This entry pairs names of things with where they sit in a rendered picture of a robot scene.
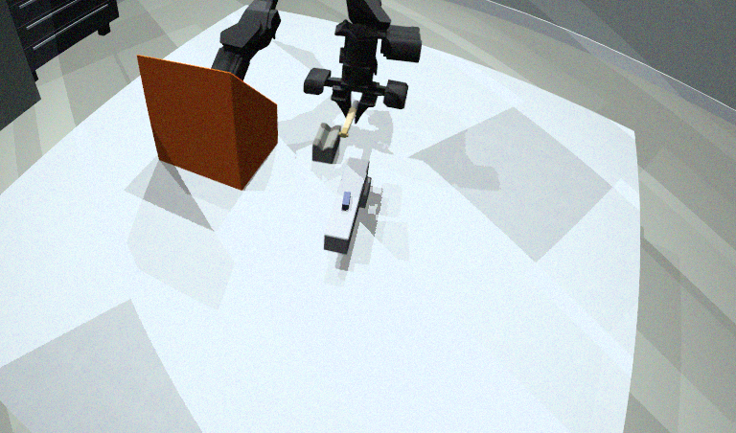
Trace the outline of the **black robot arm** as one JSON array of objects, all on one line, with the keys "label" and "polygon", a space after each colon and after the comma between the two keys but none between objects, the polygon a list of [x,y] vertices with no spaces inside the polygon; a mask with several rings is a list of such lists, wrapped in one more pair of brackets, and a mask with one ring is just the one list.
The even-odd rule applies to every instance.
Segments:
[{"label": "black robot arm", "polygon": [[[278,0],[253,0],[238,23],[220,33],[220,43],[211,69],[229,72],[244,80],[253,56],[267,47],[281,24],[276,10]],[[391,25],[391,19],[381,7],[380,0],[346,0],[348,17],[336,25],[334,35],[345,36],[344,47],[339,49],[339,63],[343,55],[353,62],[376,61],[378,39],[380,53],[386,59],[419,63],[422,40],[419,27]]]}]

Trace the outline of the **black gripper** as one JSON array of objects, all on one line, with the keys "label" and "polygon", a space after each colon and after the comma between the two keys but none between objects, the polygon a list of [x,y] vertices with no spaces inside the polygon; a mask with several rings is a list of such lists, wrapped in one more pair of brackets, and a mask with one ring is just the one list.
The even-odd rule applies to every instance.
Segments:
[{"label": "black gripper", "polygon": [[354,124],[369,107],[375,107],[378,97],[383,96],[386,107],[404,109],[408,84],[388,80],[386,86],[373,81],[376,61],[353,62],[343,55],[342,77],[331,77],[331,70],[312,68],[304,80],[304,92],[309,95],[320,95],[324,86],[332,87],[332,101],[342,110],[345,118],[352,107],[352,92],[361,93],[357,106]]}]

